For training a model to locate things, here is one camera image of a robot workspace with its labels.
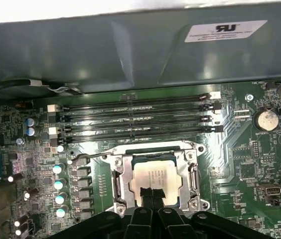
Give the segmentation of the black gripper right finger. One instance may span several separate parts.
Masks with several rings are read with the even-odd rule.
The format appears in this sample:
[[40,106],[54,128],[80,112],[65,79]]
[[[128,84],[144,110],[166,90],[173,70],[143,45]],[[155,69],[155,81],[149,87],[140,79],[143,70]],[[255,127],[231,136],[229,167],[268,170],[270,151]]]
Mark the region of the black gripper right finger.
[[269,236],[209,212],[197,212],[186,218],[176,209],[165,207],[163,189],[153,189],[153,204],[157,210],[165,239],[268,239]]

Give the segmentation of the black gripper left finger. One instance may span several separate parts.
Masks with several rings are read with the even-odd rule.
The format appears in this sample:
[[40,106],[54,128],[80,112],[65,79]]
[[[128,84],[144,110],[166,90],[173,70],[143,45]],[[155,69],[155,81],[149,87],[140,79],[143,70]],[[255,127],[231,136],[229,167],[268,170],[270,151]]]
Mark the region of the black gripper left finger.
[[74,226],[60,231],[51,239],[149,239],[153,211],[153,189],[141,188],[143,207],[132,210],[131,215],[119,216],[117,213],[106,211],[86,219]]

